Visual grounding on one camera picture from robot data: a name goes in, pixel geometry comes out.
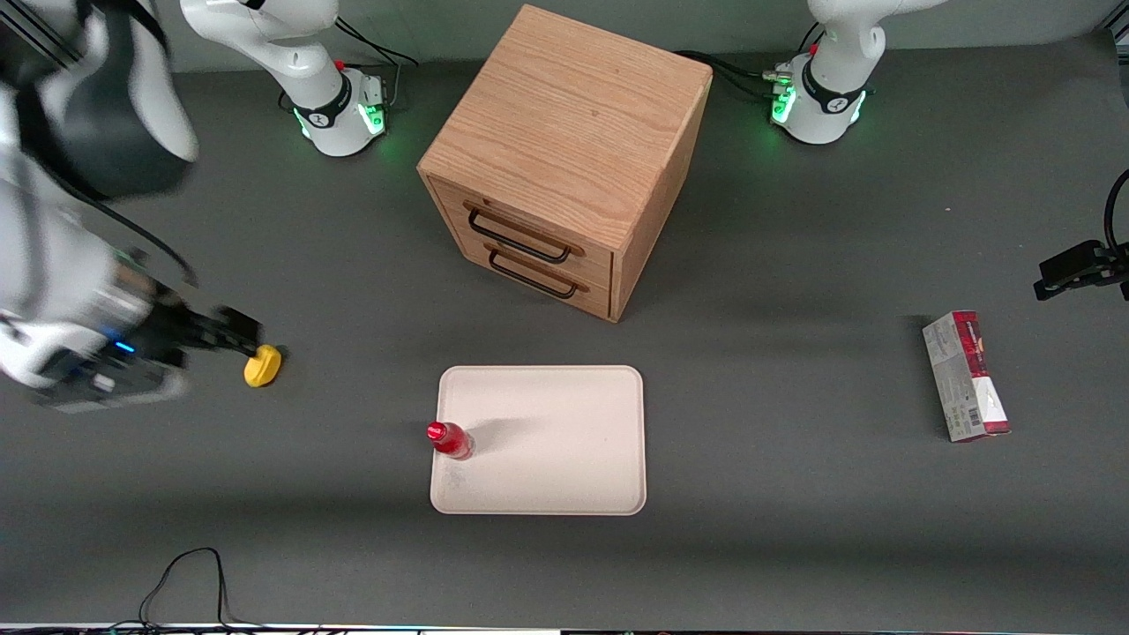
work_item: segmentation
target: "red bottle cap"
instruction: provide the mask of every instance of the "red bottle cap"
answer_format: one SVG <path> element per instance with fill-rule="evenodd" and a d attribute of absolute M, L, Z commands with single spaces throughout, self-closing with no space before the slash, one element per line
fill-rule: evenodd
<path fill-rule="evenodd" d="M 440 438 L 447 436 L 447 426 L 440 424 L 439 421 L 432 421 L 427 427 L 427 437 L 431 441 L 439 441 Z"/>

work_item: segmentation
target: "red and white box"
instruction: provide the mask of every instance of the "red and white box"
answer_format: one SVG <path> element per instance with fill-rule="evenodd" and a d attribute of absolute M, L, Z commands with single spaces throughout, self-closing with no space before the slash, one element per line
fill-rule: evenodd
<path fill-rule="evenodd" d="M 945 408 L 948 438 L 964 443 L 1012 432 L 984 365 L 977 312 L 954 311 L 921 332 Z"/>

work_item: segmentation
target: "metal handle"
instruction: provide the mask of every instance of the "metal handle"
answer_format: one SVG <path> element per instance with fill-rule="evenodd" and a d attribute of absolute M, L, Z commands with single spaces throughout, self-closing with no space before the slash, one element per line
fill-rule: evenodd
<path fill-rule="evenodd" d="M 523 245 L 522 243 L 513 238 L 507 238 L 506 236 L 502 236 L 498 232 L 492 232 L 490 229 L 487 229 L 485 227 L 482 227 L 481 225 L 476 225 L 474 220 L 480 216 L 479 210 L 470 206 L 467 207 L 471 210 L 471 216 L 467 217 L 466 221 L 471 224 L 471 229 L 474 229 L 475 232 L 482 234 L 483 236 L 487 236 L 488 238 L 493 238 L 506 246 L 514 247 L 524 254 L 532 255 L 537 260 L 544 260 L 550 264 L 560 264 L 561 262 L 564 262 L 564 259 L 568 258 L 568 254 L 572 252 L 572 247 L 563 247 L 563 251 L 561 252 L 560 255 L 553 256 L 549 255 L 548 253 L 537 251 L 531 246 Z"/>
<path fill-rule="evenodd" d="M 499 272 L 499 273 L 501 273 L 504 276 L 508 276 L 508 277 L 517 280 L 518 282 L 525 282 L 526 285 L 528 285 L 528 286 L 537 289 L 539 292 L 544 292 L 544 293 L 546 293 L 546 294 L 555 297 L 557 299 L 568 299 L 568 298 L 572 297 L 574 295 L 576 295 L 576 289 L 577 289 L 577 284 L 576 282 L 572 282 L 571 285 L 569 285 L 568 292 L 562 293 L 562 292 L 559 292 L 559 290 L 557 290 L 557 289 L 554 289 L 552 287 L 546 286 L 546 285 L 542 285 L 541 282 L 539 282 L 539 281 L 536 281 L 536 280 L 534 280 L 532 278 L 527 278 L 525 276 L 522 276 L 520 273 L 518 273 L 517 271 L 514 271 L 513 269 L 506 269 L 501 264 L 498 264 L 497 262 L 495 262 L 495 259 L 497 259 L 497 258 L 498 258 L 498 252 L 496 250 L 490 250 L 490 267 L 495 271 L 497 271 L 497 272 Z"/>

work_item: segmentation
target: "yellow knob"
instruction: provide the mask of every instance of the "yellow knob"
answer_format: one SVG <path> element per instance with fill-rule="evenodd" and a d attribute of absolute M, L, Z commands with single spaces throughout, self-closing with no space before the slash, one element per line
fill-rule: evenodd
<path fill-rule="evenodd" d="M 264 343 L 255 350 L 255 356 L 247 359 L 243 367 L 243 379 L 251 388 L 262 388 L 274 381 L 282 366 L 282 354 L 279 349 Z"/>

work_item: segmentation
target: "black bracket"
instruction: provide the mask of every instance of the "black bracket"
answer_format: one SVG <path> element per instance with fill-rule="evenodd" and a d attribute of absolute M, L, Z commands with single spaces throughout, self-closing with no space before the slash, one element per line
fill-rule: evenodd
<path fill-rule="evenodd" d="M 1120 285 L 1129 302 L 1129 243 L 1118 251 L 1101 241 L 1086 241 L 1039 264 L 1043 278 L 1035 282 L 1035 297 L 1050 299 L 1069 289 Z"/>

